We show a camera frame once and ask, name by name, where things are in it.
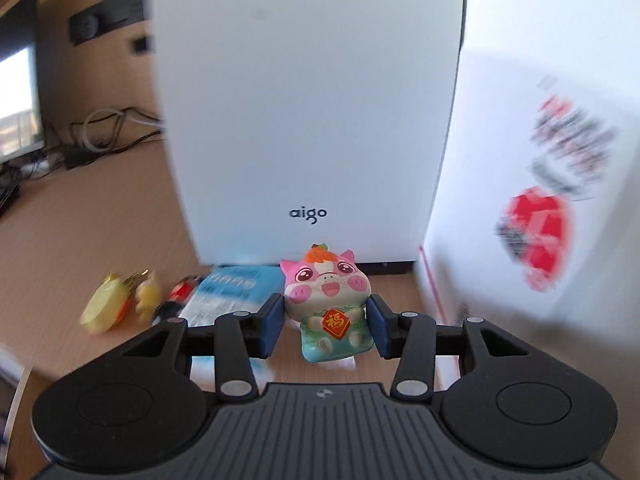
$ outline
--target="cable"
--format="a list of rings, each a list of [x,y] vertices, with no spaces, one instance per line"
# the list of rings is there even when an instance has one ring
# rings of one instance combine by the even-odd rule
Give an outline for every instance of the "cable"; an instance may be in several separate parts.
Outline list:
[[[33,176],[33,172],[36,171],[36,167],[38,165],[38,160],[34,156],[31,157],[31,171],[29,175],[25,178],[25,180],[29,180]]]
[[[136,140],[134,140],[132,143],[127,144],[126,146],[121,146],[119,148],[113,148],[111,150],[111,154],[116,155],[117,153],[123,153],[126,152],[127,150],[130,150],[131,148],[133,148],[134,146],[137,146],[138,144],[140,144],[141,142],[144,142],[145,140],[147,140],[149,137],[154,137],[157,135],[161,135],[164,132],[164,130],[156,130],[154,132],[151,132],[150,134],[146,134],[143,135],[142,137],[137,138]]]
[[[123,111],[129,110],[129,109],[132,109],[132,108],[124,108]],[[93,121],[89,121],[89,124],[101,123],[102,121],[106,121],[108,119],[111,119],[111,118],[117,117],[117,116],[118,116],[118,114],[109,114],[109,115],[107,115],[105,117],[101,117],[100,119],[94,119]],[[74,132],[74,126],[83,126],[83,125],[84,125],[83,122],[80,122],[80,123],[71,122],[71,123],[69,123],[69,136],[71,137],[71,140],[72,140],[74,146],[80,146],[80,143],[78,142],[78,138],[76,137],[76,134]]]
[[[130,117],[129,111],[134,111],[135,113],[139,114],[140,116],[143,116],[145,119],[148,119],[148,120],[140,120],[135,117]],[[92,118],[96,114],[101,112],[108,112],[109,115],[106,115],[105,117],[92,121]],[[107,142],[104,147],[95,146],[89,140],[87,130],[86,130],[87,126],[89,124],[105,121],[107,119],[111,119],[116,116],[118,117],[118,119],[116,120],[116,124],[114,126],[113,133],[111,135],[111,139],[109,140],[109,142]],[[164,125],[164,123],[160,119],[155,118],[149,114],[145,114],[144,112],[141,112],[140,110],[137,110],[136,108],[133,108],[133,107],[124,108],[123,110],[117,110],[116,108],[99,108],[91,112],[82,123],[82,130],[81,130],[82,143],[90,152],[94,152],[94,153],[107,153],[113,150],[114,146],[117,143],[118,138],[120,137],[120,131],[122,130],[122,127],[124,126],[124,123],[127,120],[131,121],[132,123],[144,124],[146,126],[163,126]]]
[[[56,166],[54,166],[53,168],[51,168],[49,171],[47,171],[47,173],[43,173],[41,175],[38,176],[34,176],[32,177],[31,175],[28,176],[25,180],[41,180],[43,178],[45,178],[46,176],[49,176],[51,173],[53,173],[54,171],[60,170],[62,167],[64,166],[64,164],[62,162],[59,162]]]

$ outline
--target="yellow keychain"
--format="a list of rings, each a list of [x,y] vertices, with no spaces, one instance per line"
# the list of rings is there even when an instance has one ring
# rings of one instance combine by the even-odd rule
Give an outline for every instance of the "yellow keychain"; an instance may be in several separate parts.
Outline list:
[[[142,323],[150,323],[156,308],[162,303],[162,288],[155,272],[146,275],[143,272],[145,281],[138,285],[136,289],[136,314]]]
[[[84,308],[80,325],[92,334],[99,334],[119,323],[129,309],[131,291],[140,279],[139,273],[124,281],[117,274],[109,274]]]

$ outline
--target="white air purifier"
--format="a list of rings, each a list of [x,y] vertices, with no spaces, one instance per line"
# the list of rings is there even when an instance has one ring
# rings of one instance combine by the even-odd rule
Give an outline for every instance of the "white air purifier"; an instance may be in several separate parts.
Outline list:
[[[463,0],[154,0],[158,88],[205,264],[313,243],[415,260],[449,124]]]

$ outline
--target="computer monitor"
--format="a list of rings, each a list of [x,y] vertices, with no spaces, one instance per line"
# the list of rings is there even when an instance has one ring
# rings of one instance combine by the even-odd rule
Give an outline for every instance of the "computer monitor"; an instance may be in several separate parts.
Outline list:
[[[36,81],[38,0],[0,17],[0,164],[44,147]]]

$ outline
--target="orange flower on head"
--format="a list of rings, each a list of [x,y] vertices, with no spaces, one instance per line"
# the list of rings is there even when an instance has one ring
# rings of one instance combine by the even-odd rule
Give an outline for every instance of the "orange flower on head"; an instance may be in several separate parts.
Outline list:
[[[306,252],[304,260],[310,264],[321,264],[322,262],[337,262],[338,256],[329,251],[325,244],[313,244]]]

